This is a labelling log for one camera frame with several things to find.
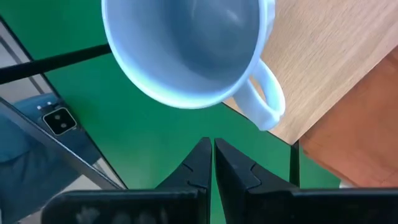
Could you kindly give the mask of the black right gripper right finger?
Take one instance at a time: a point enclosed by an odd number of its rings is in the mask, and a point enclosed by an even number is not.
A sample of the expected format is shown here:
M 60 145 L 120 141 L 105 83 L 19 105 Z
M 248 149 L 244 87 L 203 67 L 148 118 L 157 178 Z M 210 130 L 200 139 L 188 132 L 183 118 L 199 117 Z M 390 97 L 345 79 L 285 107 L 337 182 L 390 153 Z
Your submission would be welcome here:
M 221 138 L 215 166 L 227 224 L 398 224 L 398 189 L 300 189 Z

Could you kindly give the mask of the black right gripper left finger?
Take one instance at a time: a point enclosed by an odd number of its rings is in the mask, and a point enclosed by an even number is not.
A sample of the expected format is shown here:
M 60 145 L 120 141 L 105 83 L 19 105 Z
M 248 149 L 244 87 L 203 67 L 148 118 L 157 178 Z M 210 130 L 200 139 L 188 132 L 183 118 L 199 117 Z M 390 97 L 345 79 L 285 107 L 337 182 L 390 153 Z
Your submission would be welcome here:
M 41 224 L 210 224 L 212 143 L 201 138 L 157 187 L 74 190 L 44 207 Z

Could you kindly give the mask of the white ceramic mug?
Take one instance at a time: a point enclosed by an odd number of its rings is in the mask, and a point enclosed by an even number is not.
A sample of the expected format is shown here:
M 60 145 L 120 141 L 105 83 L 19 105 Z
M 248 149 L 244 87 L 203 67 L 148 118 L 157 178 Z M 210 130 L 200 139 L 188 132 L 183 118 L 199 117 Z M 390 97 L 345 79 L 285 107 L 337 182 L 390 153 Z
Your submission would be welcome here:
M 101 0 L 104 31 L 124 74 L 181 109 L 233 98 L 261 131 L 285 113 L 282 87 L 261 58 L 275 0 Z

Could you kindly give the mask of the black metal shelf leg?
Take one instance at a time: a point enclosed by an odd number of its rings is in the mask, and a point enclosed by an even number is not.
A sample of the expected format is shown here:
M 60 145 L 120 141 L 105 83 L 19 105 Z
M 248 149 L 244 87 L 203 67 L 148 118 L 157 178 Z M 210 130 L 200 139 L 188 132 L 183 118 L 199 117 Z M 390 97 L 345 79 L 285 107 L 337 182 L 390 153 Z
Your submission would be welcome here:
M 290 171 L 289 182 L 300 187 L 300 144 L 294 142 L 290 146 Z

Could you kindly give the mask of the orange-brown wooden panel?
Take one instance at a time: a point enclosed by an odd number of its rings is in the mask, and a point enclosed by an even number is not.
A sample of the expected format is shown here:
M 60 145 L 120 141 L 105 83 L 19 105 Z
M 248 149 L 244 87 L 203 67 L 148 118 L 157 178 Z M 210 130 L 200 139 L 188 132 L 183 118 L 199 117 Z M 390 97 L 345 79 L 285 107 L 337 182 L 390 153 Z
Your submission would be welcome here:
M 299 141 L 306 156 L 355 187 L 398 187 L 398 46 Z

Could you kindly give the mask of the dark blue smartphone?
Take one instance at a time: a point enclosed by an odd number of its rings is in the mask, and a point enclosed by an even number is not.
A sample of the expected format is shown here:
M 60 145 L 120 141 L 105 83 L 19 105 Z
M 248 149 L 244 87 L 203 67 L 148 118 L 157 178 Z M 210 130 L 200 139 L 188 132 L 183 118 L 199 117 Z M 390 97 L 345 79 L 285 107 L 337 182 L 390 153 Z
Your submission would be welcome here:
M 101 153 L 86 131 L 55 94 L 31 96 L 13 105 L 87 163 L 94 164 L 101 158 Z

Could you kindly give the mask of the light wooden table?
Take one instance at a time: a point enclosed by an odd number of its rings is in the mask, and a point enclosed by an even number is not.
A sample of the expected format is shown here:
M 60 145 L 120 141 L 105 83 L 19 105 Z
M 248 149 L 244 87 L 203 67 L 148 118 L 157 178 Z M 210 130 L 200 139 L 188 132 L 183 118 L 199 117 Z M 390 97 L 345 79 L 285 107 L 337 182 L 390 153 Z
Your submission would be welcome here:
M 276 0 L 262 59 L 285 95 L 272 133 L 288 144 L 398 46 L 398 0 Z

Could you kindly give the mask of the black metal frame bar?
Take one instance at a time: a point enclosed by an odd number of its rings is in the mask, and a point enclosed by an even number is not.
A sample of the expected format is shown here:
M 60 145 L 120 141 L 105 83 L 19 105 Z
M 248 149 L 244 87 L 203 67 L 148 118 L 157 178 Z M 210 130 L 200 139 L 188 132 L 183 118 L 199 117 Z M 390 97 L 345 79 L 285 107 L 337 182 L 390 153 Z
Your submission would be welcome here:
M 49 58 L 0 68 L 0 85 L 80 63 L 109 53 L 111 53 L 109 44 L 103 44 Z

